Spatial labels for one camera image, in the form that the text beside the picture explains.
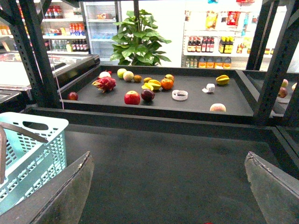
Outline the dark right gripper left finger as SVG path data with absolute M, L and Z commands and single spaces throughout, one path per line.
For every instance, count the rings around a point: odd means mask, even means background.
M 77 224 L 93 177 L 86 152 L 30 197 L 0 216 L 2 224 Z

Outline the finger of the grey-brown left gripper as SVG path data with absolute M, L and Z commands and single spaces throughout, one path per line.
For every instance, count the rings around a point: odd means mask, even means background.
M 6 122 L 0 123 L 0 183 L 3 184 L 5 180 L 5 170 L 6 170 L 6 149 L 7 149 L 7 135 L 5 130 L 11 130 L 17 133 L 21 133 L 39 142 L 48 143 L 46 138 L 43 138 L 31 131 L 21 128 L 16 125 L 12 125 Z

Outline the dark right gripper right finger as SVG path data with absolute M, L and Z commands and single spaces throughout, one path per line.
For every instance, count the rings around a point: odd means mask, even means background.
M 244 162 L 253 196 L 268 224 L 299 222 L 299 181 L 254 152 Z

